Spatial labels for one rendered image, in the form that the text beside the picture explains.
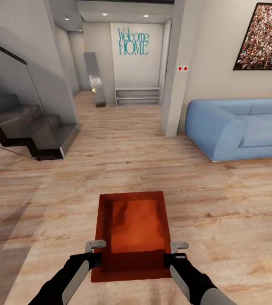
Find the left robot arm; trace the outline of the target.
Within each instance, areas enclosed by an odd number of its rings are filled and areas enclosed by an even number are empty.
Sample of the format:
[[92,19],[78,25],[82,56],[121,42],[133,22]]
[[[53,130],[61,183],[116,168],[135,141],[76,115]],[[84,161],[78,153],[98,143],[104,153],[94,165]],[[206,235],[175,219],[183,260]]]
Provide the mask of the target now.
[[87,241],[85,253],[71,255],[64,269],[47,281],[28,305],[67,305],[92,268],[102,266],[102,252],[93,249],[106,247],[105,240]]

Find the storage box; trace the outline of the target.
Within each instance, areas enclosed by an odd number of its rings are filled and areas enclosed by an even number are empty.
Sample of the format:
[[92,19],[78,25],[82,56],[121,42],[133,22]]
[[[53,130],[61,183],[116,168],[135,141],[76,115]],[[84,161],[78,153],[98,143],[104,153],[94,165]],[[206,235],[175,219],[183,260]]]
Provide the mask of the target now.
[[95,240],[105,240],[102,266],[91,282],[172,278],[163,254],[171,254],[163,191],[100,194]]

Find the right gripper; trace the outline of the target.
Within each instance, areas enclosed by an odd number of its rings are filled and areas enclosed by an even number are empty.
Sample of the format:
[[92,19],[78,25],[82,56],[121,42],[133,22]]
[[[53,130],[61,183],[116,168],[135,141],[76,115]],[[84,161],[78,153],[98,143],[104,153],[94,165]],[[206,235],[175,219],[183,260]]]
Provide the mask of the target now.
[[175,255],[183,255],[183,256],[187,257],[185,253],[178,253],[178,254],[163,254],[164,267],[165,267],[166,269],[170,268],[172,259],[174,258]]

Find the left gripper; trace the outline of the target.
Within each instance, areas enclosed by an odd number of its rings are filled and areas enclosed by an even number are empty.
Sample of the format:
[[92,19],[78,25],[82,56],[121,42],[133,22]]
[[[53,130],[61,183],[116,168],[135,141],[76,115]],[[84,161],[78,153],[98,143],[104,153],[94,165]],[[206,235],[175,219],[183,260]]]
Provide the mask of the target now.
[[86,255],[91,258],[91,267],[89,270],[102,266],[102,252],[87,253]]

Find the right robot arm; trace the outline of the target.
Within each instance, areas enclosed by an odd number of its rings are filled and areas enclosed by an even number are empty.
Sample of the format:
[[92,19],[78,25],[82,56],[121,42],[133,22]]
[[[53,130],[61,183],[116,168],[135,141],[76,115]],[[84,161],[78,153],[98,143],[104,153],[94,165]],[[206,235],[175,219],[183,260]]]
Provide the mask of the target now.
[[210,278],[197,270],[180,249],[187,242],[170,242],[171,254],[163,254],[164,267],[170,268],[173,280],[192,305],[238,305],[218,289]]

